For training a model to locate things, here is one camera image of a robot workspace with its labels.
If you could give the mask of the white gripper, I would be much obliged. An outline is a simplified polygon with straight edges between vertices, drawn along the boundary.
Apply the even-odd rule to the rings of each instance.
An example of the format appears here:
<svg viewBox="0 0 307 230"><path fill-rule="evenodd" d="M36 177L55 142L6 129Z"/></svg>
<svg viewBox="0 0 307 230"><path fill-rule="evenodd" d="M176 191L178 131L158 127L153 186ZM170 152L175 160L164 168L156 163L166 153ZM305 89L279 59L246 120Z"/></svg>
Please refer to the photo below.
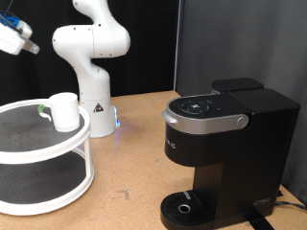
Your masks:
<svg viewBox="0 0 307 230"><path fill-rule="evenodd" d="M31 40L24 40L18 32L0 23L0 50L17 56L22 49L35 55L39 52L39 47Z"/></svg>

